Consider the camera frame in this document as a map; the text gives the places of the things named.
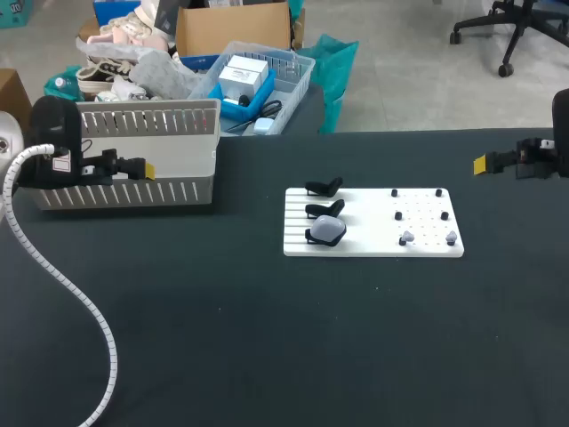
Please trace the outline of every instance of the black office chair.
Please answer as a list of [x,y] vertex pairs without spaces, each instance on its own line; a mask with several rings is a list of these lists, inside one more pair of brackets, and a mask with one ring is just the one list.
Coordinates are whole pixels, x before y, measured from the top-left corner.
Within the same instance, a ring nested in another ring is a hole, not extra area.
[[[509,42],[508,50],[504,55],[503,65],[498,68],[500,77],[508,77],[514,74],[514,67],[509,63],[509,57],[514,52],[517,40],[524,34],[526,28],[531,27],[539,32],[550,36],[559,43],[569,47],[569,15],[559,12],[534,11],[533,3],[536,0],[524,0],[524,4],[516,6],[514,0],[503,0],[494,2],[492,9],[488,12],[488,16],[474,18],[473,20],[464,20],[454,25],[454,32],[451,33],[451,44],[460,44],[462,37],[459,31],[461,28],[482,27],[484,25],[494,24],[516,24],[516,30]],[[497,13],[496,9],[500,9],[503,13]],[[552,27],[547,20],[561,20],[558,28]]]

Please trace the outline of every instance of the slotted crate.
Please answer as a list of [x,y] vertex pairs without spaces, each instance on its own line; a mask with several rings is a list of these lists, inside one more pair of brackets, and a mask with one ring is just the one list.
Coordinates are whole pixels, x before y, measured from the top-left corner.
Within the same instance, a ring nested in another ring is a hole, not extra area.
[[[213,63],[207,74],[202,77],[200,83],[189,95],[189,99],[207,98],[215,85],[218,84],[221,71],[233,55],[254,60],[265,60],[268,67],[276,71],[275,90],[268,97],[267,102],[280,100],[283,102],[283,107],[276,115],[275,122],[268,129],[266,135],[280,134],[309,89],[310,74],[316,62],[312,58],[300,56],[291,51],[283,51],[255,43],[231,42]],[[227,129],[235,124],[227,123],[224,128]]]
[[156,168],[156,179],[135,181],[119,173],[111,186],[27,189],[40,208],[212,202],[219,100],[79,102],[77,106],[83,118],[84,157],[100,156],[104,149],[116,149],[119,157],[143,157]]

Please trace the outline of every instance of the white board with slots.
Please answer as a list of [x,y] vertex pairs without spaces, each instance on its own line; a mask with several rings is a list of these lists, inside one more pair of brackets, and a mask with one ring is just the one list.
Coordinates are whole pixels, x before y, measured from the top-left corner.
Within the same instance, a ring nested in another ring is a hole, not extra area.
[[[464,254],[453,203],[446,189],[339,189],[334,197],[288,189],[284,201],[284,254],[334,257],[431,257],[459,258]],[[330,206],[343,199],[338,216],[346,234],[335,247],[308,243],[305,230],[316,218],[308,218],[306,205]],[[412,233],[402,246],[400,238]],[[453,245],[446,238],[454,232]]]

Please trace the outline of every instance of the gray floor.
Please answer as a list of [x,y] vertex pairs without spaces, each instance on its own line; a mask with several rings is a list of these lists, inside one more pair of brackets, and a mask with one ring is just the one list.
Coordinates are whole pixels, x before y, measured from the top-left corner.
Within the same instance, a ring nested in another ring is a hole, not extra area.
[[[491,0],[306,0],[305,45],[327,33],[360,41],[338,131],[551,126],[551,100],[569,87],[569,49],[528,29],[497,75],[510,26],[463,31]],[[83,63],[74,38],[90,0],[36,0],[25,28],[0,30],[0,67],[16,68],[32,100],[66,65]]]

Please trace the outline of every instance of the white coiled cable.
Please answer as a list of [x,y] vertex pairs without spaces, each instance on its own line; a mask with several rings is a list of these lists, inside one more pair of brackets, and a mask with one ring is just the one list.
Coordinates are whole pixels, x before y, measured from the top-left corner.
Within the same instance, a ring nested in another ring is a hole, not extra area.
[[93,302],[87,298],[87,296],[81,292],[77,286],[71,283],[71,281],[66,278],[59,270],[53,267],[50,262],[47,261],[31,244],[24,232],[21,230],[20,225],[16,221],[16,217],[14,216],[14,211],[12,208],[12,187],[14,182],[17,180],[18,175],[20,174],[21,166],[23,163],[33,156],[51,155],[54,152],[55,147],[51,144],[35,145],[33,147],[24,149],[16,158],[14,158],[4,178],[4,206],[6,210],[6,220],[8,221],[8,225],[10,225],[10,228],[12,229],[18,241],[22,244],[22,246],[26,248],[28,253],[32,255],[32,258],[34,258],[42,267],[47,270],[48,273],[54,276],[74,296],[76,296],[79,301],[84,304],[85,307],[89,309],[91,314],[99,322],[100,329],[103,331],[103,334],[107,339],[108,355],[110,356],[110,374],[108,376],[107,389],[105,390],[105,395],[103,396],[103,399],[95,411],[89,415],[89,418],[87,418],[79,425],[79,427],[90,427],[97,421],[97,418],[100,417],[100,415],[107,407],[107,404],[110,401],[110,397],[113,394],[113,390],[115,389],[116,375],[118,373],[118,358],[116,355],[115,338],[113,338],[110,327],[108,327],[107,320],[103,318],[103,315],[100,314],[100,311],[97,309],[97,307],[95,307],[95,304],[93,304]]

